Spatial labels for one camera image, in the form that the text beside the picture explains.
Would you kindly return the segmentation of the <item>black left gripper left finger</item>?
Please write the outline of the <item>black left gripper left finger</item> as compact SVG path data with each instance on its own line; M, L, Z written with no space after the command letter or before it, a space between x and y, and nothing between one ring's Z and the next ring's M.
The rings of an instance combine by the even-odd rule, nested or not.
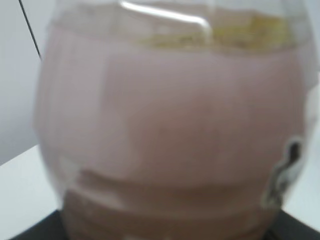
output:
M66 230L59 211L54 211L12 240L65 240Z

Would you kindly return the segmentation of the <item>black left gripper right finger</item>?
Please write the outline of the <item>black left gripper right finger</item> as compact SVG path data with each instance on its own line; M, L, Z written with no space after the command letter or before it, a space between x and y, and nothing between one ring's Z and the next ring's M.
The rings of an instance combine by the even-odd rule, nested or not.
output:
M281 211L264 235L265 240L320 240L320 233Z

